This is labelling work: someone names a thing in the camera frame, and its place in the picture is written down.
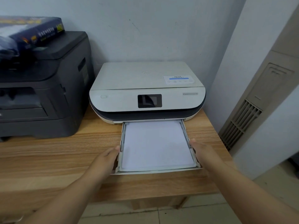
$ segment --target white printer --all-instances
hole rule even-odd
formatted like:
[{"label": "white printer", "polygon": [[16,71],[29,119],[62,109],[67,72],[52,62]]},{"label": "white printer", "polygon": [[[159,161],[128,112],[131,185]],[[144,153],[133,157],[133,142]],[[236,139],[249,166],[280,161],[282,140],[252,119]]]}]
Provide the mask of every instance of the white printer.
[{"label": "white printer", "polygon": [[107,123],[189,120],[206,90],[185,62],[103,64],[90,92],[93,110]]},{"label": "white printer", "polygon": [[103,64],[89,101],[103,121],[123,123],[115,173],[200,168],[184,120],[198,113],[205,96],[205,87],[185,62]]}]

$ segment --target stack of paper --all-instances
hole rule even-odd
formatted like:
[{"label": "stack of paper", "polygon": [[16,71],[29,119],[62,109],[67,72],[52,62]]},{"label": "stack of paper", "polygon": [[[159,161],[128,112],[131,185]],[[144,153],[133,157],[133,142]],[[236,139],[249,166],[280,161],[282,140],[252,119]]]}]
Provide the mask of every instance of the stack of paper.
[{"label": "stack of paper", "polygon": [[127,124],[121,171],[169,170],[195,166],[179,120]]}]

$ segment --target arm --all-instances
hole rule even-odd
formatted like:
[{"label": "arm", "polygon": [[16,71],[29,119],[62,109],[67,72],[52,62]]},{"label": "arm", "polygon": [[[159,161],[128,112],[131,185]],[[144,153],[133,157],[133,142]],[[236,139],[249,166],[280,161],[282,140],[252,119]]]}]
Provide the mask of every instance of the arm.
[{"label": "arm", "polygon": [[75,224],[84,212],[89,198],[110,175],[119,146],[99,154],[88,170],[50,203],[21,221],[22,224]]},{"label": "arm", "polygon": [[195,139],[192,139],[190,144],[196,151],[196,158],[243,224],[298,223],[298,211],[226,165],[211,146],[196,142]]}]

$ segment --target vent grille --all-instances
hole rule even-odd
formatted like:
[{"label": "vent grille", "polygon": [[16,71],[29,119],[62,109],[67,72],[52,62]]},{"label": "vent grille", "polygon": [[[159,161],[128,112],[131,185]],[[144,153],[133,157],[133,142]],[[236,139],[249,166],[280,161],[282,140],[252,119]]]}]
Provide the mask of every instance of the vent grille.
[{"label": "vent grille", "polygon": [[220,135],[223,144],[228,150],[234,146],[261,113],[261,109],[244,100],[226,129]]}]

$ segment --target printer display screen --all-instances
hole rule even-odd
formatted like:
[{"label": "printer display screen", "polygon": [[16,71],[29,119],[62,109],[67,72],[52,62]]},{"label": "printer display screen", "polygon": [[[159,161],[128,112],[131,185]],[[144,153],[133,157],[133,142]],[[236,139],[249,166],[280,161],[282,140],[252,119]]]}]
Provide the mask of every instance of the printer display screen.
[{"label": "printer display screen", "polygon": [[162,107],[161,94],[138,95],[138,108]]}]

